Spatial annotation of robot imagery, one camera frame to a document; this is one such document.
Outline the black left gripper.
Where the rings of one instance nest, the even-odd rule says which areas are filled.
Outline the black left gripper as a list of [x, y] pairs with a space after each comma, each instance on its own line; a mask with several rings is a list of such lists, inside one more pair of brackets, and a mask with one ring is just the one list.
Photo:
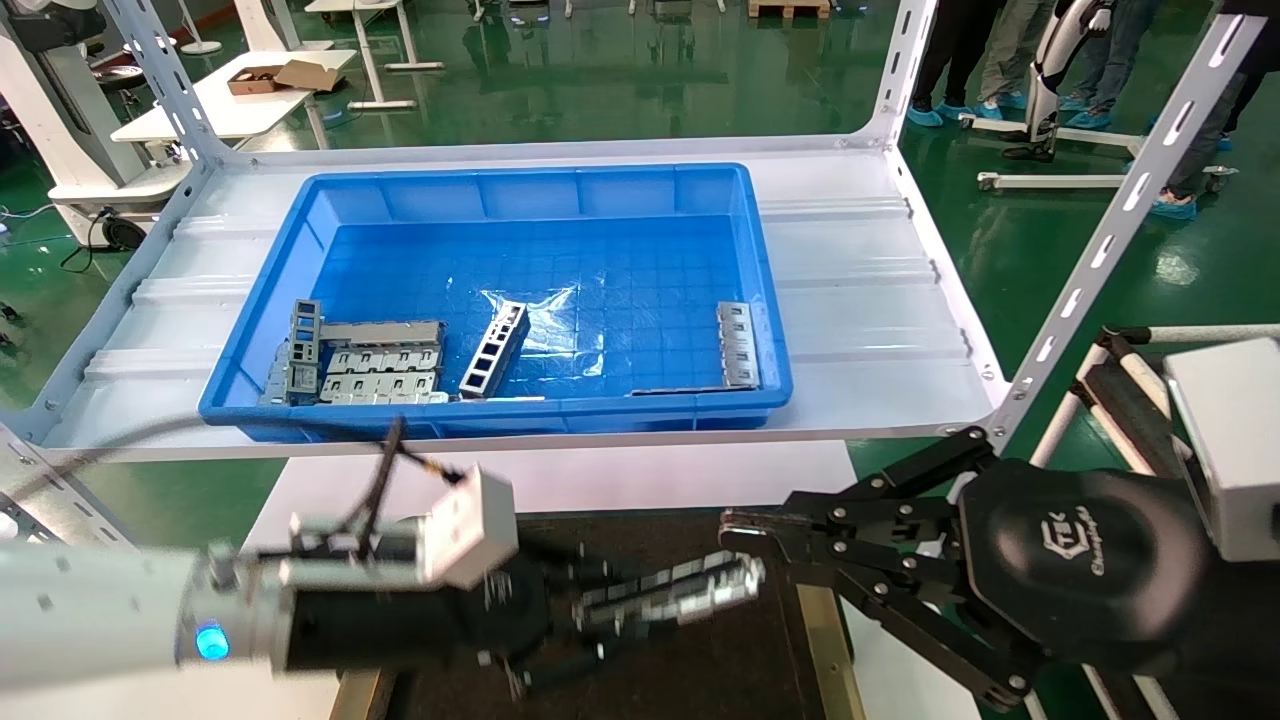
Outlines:
[[512, 698], [527, 700], [594, 673], [613, 655], [611, 642], [543, 642], [550, 601], [621, 600], [640, 575], [581, 543], [522, 543], [518, 573], [500, 573], [471, 591], [303, 591], [283, 669], [416, 669], [489, 653], [503, 657]]

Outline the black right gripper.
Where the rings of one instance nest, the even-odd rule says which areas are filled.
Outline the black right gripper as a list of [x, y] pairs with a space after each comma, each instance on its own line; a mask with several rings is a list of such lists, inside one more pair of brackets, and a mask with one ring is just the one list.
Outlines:
[[[959, 519], [977, 598], [1052, 656], [1129, 674], [1175, 667], [1219, 561], [1189, 492], [1130, 471], [996, 459], [986, 430], [968, 427], [845, 489], [727, 509], [719, 544], [787, 562], [794, 582], [832, 589], [1001, 712], [1023, 705], [1039, 666], [997, 653], [886, 573], [956, 573], [947, 557], [905, 548], [948, 538]], [[934, 493], [989, 466], [957, 509]]]

